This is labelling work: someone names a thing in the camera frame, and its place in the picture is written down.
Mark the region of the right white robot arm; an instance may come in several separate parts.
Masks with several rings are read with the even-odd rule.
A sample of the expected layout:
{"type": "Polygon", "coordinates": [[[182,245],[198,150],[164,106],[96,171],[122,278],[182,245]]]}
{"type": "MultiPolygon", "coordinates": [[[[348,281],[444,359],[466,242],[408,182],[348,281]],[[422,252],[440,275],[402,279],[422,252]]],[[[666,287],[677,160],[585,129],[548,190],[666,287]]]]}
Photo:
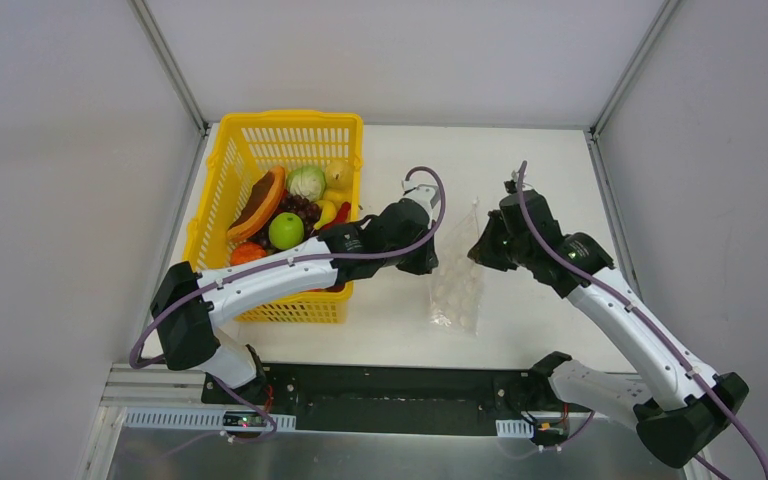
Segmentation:
{"type": "Polygon", "coordinates": [[[640,377],[622,380],[555,351],[530,370],[528,397],[540,409],[587,407],[634,431],[663,464],[681,468],[731,425],[749,394],[739,374],[717,372],[666,329],[598,242],[562,233],[534,190],[511,193],[489,211],[468,257],[494,270],[527,269],[588,317],[640,377]]]}

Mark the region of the clear zip top bag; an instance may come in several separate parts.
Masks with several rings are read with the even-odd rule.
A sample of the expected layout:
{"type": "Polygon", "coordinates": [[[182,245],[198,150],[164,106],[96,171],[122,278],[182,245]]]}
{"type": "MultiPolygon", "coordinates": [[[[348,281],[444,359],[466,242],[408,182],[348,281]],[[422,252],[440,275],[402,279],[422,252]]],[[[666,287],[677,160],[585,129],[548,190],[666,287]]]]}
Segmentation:
{"type": "Polygon", "coordinates": [[[478,330],[484,274],[468,257],[479,240],[478,207],[475,198],[456,225],[438,244],[439,265],[429,284],[429,322],[449,332],[475,336],[478,330]]]}

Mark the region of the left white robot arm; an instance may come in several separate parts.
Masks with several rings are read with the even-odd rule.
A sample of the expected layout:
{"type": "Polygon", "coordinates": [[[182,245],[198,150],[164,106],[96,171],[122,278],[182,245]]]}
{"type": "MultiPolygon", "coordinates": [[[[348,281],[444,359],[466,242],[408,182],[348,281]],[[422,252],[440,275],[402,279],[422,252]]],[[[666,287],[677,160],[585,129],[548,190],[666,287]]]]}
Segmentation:
{"type": "Polygon", "coordinates": [[[201,272],[187,261],[173,265],[150,304],[160,361],[171,371],[210,374],[241,404],[257,402],[265,378],[256,354],[226,338],[223,325],[275,300],[368,279],[382,268],[430,273],[437,265],[432,217],[443,212],[439,194],[416,188],[378,215],[331,227],[279,254],[201,272]]]}

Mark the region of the orange pumpkin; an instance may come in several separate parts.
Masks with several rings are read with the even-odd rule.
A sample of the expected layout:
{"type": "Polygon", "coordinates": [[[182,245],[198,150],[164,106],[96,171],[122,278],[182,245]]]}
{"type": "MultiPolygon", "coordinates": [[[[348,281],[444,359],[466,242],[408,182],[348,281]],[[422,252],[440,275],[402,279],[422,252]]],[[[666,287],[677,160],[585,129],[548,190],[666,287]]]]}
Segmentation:
{"type": "Polygon", "coordinates": [[[229,264],[237,266],[260,260],[268,255],[266,249],[255,242],[244,242],[237,245],[231,252],[229,264]]]}

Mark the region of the green apple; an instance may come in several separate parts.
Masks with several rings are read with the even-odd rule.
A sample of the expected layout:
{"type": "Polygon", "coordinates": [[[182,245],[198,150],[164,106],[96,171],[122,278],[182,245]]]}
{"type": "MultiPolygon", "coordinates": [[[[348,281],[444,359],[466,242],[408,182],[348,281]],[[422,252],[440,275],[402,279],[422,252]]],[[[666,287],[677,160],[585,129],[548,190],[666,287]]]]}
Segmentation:
{"type": "Polygon", "coordinates": [[[288,250],[304,240],[305,225],[295,213],[283,212],[271,221],[268,236],[275,249],[288,250]]]}

